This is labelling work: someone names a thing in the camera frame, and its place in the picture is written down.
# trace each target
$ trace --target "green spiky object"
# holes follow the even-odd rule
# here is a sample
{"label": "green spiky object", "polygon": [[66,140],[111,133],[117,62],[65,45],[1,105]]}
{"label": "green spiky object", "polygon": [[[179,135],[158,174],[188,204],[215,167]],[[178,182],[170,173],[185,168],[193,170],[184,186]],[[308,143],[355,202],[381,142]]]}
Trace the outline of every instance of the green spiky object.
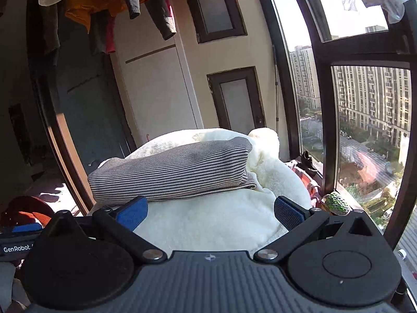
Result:
{"label": "green spiky object", "polygon": [[323,200],[327,209],[335,215],[347,215],[350,212],[350,206],[335,191],[327,195]]}

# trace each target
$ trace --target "apartment building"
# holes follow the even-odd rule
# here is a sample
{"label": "apartment building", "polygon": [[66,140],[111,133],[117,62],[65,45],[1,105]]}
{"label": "apartment building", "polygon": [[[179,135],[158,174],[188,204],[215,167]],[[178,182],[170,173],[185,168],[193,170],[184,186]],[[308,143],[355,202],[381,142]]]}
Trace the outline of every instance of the apartment building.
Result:
{"label": "apartment building", "polygon": [[296,46],[295,50],[289,53],[289,57],[297,96],[305,101],[310,109],[320,109],[320,93],[312,48]]}
{"label": "apartment building", "polygon": [[400,68],[337,66],[334,68],[339,117],[377,138],[400,147],[409,136],[410,71]]}

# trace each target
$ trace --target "red cloth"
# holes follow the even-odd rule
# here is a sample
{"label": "red cloth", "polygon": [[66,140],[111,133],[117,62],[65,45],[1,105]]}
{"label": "red cloth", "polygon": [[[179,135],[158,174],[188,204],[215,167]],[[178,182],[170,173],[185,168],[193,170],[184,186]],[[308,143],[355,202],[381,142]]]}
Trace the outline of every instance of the red cloth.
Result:
{"label": "red cloth", "polygon": [[41,199],[34,196],[19,196],[10,201],[6,210],[0,215],[0,225],[14,227],[36,222],[38,219],[45,226],[55,212]]}
{"label": "red cloth", "polygon": [[116,47],[114,46],[114,24],[116,18],[111,16],[107,24],[106,32],[106,54],[114,53]]}

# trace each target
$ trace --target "white door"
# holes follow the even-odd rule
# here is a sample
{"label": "white door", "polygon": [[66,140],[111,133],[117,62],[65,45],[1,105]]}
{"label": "white door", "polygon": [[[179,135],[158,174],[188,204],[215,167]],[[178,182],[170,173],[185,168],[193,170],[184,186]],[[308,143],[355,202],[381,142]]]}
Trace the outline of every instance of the white door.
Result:
{"label": "white door", "polygon": [[175,41],[164,41],[146,9],[116,18],[116,55],[143,143],[181,129],[196,129]]}

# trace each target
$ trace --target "dark doorway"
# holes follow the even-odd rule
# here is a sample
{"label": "dark doorway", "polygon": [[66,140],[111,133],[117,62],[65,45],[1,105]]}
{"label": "dark doorway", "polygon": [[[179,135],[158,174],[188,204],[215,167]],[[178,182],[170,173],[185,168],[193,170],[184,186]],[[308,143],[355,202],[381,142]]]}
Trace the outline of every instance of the dark doorway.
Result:
{"label": "dark doorway", "polygon": [[57,92],[71,138],[87,174],[112,157],[136,149],[110,59],[92,55],[84,26],[65,17],[59,24]]}

